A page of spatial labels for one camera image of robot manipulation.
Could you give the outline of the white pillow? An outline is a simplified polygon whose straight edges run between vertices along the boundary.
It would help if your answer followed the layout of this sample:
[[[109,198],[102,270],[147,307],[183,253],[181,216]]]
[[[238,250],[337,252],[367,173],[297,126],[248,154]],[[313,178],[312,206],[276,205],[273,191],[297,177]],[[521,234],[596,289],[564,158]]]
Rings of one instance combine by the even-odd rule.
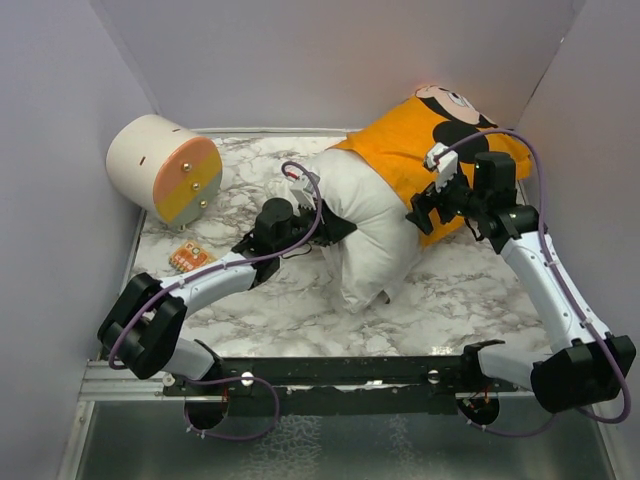
[[[359,155],[330,148],[303,162],[319,178],[323,204],[356,225],[321,249],[339,281],[343,308],[353,314],[382,294],[393,300],[421,257],[419,231],[392,188]]]

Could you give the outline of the orange Mickey Mouse pillowcase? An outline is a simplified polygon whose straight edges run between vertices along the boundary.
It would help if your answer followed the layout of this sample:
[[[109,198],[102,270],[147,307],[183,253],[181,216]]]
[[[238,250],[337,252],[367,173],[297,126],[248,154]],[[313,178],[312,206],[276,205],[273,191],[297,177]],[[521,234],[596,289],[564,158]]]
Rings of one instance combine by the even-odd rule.
[[[417,90],[364,129],[348,134],[334,148],[361,157],[409,206],[414,195],[436,180],[437,172],[426,168],[424,161],[461,140],[466,142],[455,149],[458,171],[469,181],[475,173],[475,155],[482,152],[510,155],[516,178],[528,177],[532,160],[520,141],[497,132],[469,138],[497,128],[463,95],[431,85]]]

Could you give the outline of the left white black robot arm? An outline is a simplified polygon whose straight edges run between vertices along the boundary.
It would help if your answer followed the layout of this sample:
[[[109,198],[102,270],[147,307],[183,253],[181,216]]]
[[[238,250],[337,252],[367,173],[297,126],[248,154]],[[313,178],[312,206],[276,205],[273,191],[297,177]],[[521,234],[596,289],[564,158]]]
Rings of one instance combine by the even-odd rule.
[[[304,245],[327,247],[355,232],[327,205],[293,207],[283,198],[264,203],[253,228],[222,258],[185,274],[134,276],[100,326],[97,338],[114,369],[139,379],[159,372],[182,377],[206,395],[220,385],[220,357],[180,333],[189,316],[232,294],[269,280],[283,255]]]

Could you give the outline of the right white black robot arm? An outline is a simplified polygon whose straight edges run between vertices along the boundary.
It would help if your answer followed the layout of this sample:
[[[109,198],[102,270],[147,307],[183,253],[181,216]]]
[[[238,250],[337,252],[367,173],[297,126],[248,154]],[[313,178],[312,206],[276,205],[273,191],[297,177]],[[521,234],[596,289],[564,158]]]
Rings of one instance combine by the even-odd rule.
[[[459,367],[461,383],[481,391],[494,379],[510,382],[532,392],[550,413],[622,394],[636,348],[589,308],[554,253],[536,208],[518,204],[515,161],[506,153],[480,153],[467,178],[456,152],[438,144],[424,166],[435,179],[412,197],[408,220],[430,235],[431,213],[441,223],[463,218],[476,240],[488,240],[515,273],[550,341],[548,355],[519,352],[500,340],[469,345]]]

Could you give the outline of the small orange patterned card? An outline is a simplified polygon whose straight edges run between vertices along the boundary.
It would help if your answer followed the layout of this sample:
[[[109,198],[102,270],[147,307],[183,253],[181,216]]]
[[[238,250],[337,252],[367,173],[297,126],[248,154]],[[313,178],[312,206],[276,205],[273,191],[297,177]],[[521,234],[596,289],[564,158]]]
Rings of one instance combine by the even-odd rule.
[[[212,263],[216,257],[193,240],[185,241],[169,256],[169,265],[187,273]]]

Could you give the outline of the white cylinder with orange lid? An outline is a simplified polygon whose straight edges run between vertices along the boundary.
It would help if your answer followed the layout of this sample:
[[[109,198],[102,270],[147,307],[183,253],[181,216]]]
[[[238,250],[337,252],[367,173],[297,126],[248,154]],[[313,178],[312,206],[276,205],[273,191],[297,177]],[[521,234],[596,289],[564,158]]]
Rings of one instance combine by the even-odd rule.
[[[106,170],[119,193],[174,229],[202,216],[223,176],[211,139],[156,114],[133,120],[115,136]]]

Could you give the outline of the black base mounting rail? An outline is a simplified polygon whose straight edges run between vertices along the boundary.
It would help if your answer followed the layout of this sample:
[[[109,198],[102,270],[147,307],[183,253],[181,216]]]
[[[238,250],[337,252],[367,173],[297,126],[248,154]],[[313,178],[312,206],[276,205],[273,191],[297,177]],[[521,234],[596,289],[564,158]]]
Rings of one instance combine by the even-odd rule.
[[[501,380],[474,380],[460,355],[391,357],[226,358],[214,371],[222,385],[177,379],[163,389],[189,404],[225,407],[235,416],[453,415],[456,401],[516,388]]]

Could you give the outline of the aluminium frame rail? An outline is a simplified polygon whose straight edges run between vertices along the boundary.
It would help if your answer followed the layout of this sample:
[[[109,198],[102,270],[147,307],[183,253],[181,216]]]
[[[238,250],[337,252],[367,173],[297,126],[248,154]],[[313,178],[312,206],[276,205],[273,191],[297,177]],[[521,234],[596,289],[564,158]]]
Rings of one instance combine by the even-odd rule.
[[[460,354],[464,372],[474,380],[501,380],[516,389],[533,393],[548,409],[566,409],[603,400],[598,388],[610,373],[607,360],[595,343],[576,344],[551,353],[518,351],[498,341],[481,342],[465,347]],[[114,369],[105,362],[88,366],[88,379],[104,381],[164,381],[169,387],[177,379],[198,385],[221,385],[222,379],[191,381],[159,372],[139,379],[127,369]]]

